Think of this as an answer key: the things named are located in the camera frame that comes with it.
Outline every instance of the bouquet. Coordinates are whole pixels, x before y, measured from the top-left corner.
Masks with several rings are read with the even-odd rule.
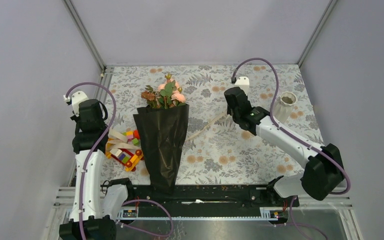
[[[151,186],[172,194],[188,130],[189,105],[172,75],[165,78],[156,90],[146,86],[141,97],[148,106],[137,108],[133,118]]]

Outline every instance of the black wrapping paper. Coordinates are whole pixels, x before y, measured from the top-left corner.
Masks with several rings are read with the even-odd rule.
[[[133,118],[151,186],[172,194],[188,130],[189,105],[169,109],[139,107],[137,112]]]

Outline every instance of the wall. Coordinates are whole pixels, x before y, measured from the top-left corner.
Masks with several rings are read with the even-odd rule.
[[[109,65],[296,63],[329,0],[73,0]]]
[[[0,0],[0,239],[39,239],[74,161],[63,94],[100,71],[60,0]]]
[[[339,1],[301,71],[364,239],[384,239],[384,1]]]

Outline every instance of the table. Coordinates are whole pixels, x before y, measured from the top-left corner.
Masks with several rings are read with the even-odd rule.
[[[174,65],[115,67],[109,85],[114,94],[117,115],[113,128],[119,132],[136,129],[133,114],[146,106],[141,98],[145,85],[157,87],[170,73],[183,88],[189,108],[187,137],[201,130],[214,117],[226,112],[223,92],[233,87],[230,77],[234,65]],[[275,65],[280,80],[279,95],[293,92],[297,96],[294,111],[286,125],[296,133],[323,143],[313,106],[310,103],[300,69],[295,64]],[[248,98],[253,106],[270,109],[276,82],[268,65],[244,65],[237,76],[250,80]],[[109,97],[108,112],[113,110]],[[142,161],[135,172],[126,172],[113,159],[106,159],[101,181],[130,178],[135,185],[150,184]],[[239,128],[232,118],[224,117],[192,141],[185,142],[176,184],[266,184],[277,176],[295,175],[303,169],[277,146]]]

